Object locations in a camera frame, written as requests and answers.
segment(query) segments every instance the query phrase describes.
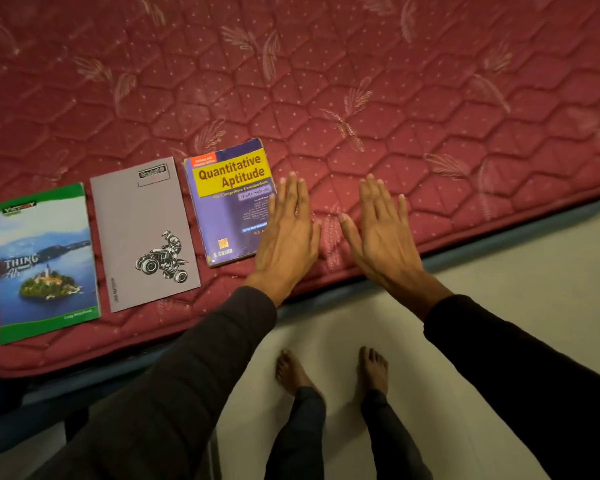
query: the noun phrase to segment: red mattress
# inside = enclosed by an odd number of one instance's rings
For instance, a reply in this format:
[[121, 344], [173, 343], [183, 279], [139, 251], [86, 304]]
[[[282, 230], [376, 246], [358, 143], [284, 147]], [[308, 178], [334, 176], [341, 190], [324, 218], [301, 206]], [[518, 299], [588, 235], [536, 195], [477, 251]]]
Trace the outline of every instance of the red mattress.
[[[421, 251], [600, 197], [600, 0], [0, 0], [0, 201], [252, 137], [324, 220], [296, 292], [359, 274], [337, 213], [368, 172]], [[0, 346], [0, 377], [187, 329], [250, 272]]]

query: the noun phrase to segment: gray notebook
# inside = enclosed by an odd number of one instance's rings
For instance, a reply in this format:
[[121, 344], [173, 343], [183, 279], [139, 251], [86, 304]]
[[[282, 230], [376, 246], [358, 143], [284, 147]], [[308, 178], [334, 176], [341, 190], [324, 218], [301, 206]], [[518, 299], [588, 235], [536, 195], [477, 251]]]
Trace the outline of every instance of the gray notebook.
[[173, 158], [91, 179], [112, 312], [200, 286]]

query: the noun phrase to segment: yellow title banner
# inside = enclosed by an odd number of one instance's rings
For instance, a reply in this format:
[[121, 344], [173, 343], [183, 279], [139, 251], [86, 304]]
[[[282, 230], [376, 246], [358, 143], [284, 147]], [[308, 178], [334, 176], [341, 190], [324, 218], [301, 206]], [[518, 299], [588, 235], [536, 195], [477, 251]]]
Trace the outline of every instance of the yellow title banner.
[[193, 168], [198, 196], [208, 197], [271, 177], [264, 149], [224, 162]]

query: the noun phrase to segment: atv wheel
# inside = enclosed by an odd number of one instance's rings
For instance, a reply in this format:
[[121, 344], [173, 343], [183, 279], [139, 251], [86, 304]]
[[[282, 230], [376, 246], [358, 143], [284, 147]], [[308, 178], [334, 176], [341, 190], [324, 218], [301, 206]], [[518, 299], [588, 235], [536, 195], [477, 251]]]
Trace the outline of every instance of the atv wheel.
[[189, 275], [187, 274], [187, 272], [186, 272], [186, 271], [178, 271], [178, 272], [177, 272], [177, 273], [174, 275], [173, 279], [174, 279], [174, 281], [175, 281], [176, 283], [184, 283], [185, 281], [187, 281], [187, 277], [188, 277], [188, 276], [189, 276]]
[[158, 271], [160, 267], [160, 263], [158, 263], [158, 259], [149, 258], [142, 265], [140, 265], [140, 269], [144, 274], [153, 274]]

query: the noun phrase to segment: purple book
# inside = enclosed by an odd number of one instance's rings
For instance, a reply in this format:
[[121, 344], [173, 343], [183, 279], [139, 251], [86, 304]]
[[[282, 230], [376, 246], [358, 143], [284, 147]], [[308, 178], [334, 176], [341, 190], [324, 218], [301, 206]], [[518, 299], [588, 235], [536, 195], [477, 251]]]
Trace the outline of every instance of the purple book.
[[262, 142], [188, 158], [184, 166], [209, 267], [254, 255], [276, 192]]

